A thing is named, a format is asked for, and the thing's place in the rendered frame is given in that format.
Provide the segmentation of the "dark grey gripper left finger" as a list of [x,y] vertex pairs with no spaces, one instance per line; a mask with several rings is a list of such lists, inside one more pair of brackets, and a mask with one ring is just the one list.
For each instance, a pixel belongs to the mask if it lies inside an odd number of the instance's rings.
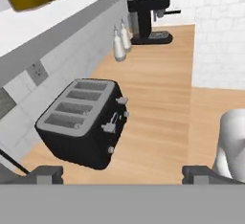
[[53,185],[63,184],[62,166],[39,166],[26,176],[18,177],[15,184]]

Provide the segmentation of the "grey cabinet shelf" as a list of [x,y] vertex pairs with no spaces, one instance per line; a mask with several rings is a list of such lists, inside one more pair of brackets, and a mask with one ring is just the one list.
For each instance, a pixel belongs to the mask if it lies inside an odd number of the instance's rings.
[[0,11],[0,87],[120,0],[55,0],[31,11]]

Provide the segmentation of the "grey wall socket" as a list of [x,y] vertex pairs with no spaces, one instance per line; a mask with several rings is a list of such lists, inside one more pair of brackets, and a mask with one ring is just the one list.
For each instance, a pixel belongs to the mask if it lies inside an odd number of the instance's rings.
[[48,73],[40,60],[32,64],[27,69],[27,72],[36,86],[40,85],[48,77]]

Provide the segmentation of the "white pepper shaker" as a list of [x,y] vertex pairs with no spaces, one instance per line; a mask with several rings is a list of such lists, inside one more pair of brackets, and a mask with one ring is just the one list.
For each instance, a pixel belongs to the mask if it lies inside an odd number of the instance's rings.
[[125,50],[129,52],[131,50],[131,40],[123,20],[121,20],[121,37],[122,37],[122,44]]

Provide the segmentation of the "white salt shaker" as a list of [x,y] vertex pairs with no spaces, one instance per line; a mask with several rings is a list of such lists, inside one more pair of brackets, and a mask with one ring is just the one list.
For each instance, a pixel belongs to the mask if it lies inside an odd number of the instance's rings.
[[126,53],[117,28],[114,28],[113,50],[114,50],[114,57],[117,61],[125,60]]

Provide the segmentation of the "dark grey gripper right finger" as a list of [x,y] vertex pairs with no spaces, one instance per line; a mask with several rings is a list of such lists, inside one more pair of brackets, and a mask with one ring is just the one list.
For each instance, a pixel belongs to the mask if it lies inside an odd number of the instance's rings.
[[183,166],[183,184],[189,185],[243,185],[243,182],[221,176],[207,166]]

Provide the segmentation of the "black coffee machine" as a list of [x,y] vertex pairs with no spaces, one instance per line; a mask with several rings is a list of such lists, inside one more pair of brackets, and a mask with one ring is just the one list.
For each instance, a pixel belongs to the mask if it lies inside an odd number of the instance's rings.
[[180,10],[167,11],[170,0],[127,0],[131,21],[133,45],[169,44],[173,40],[168,31],[152,31],[151,18],[157,20],[166,14],[180,13]]

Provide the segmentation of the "black four-slot toaster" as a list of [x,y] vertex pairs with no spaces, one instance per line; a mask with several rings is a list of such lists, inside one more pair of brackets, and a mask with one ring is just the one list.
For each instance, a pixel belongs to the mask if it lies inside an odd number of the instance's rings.
[[56,158],[105,169],[127,122],[126,103],[116,81],[77,78],[40,115],[34,128]]

